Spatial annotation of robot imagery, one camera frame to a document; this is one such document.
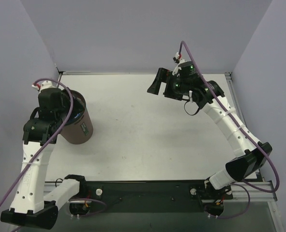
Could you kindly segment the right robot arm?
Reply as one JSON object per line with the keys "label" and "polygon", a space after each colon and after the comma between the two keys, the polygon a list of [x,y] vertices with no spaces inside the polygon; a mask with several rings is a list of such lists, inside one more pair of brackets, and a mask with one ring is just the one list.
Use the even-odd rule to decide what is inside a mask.
{"label": "right robot arm", "polygon": [[263,166],[272,151],[271,145],[262,143],[247,129],[221,87],[213,80],[204,82],[192,62],[180,62],[173,71],[159,68],[147,92],[157,95],[162,83],[166,85],[163,92],[166,98],[196,103],[198,110],[207,114],[220,129],[233,150],[235,158],[205,181],[208,191],[221,191]]}

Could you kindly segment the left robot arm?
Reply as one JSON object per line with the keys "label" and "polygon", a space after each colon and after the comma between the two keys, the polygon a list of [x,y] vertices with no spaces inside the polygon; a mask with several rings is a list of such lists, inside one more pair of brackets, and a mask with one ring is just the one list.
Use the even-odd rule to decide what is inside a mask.
{"label": "left robot arm", "polygon": [[2,211],[1,222],[50,230],[59,210],[72,197],[87,194],[84,176],[70,174],[48,195],[45,178],[57,136],[71,116],[74,99],[69,90],[47,88],[38,95],[35,108],[24,125],[22,170],[15,182],[17,190],[10,208]]}

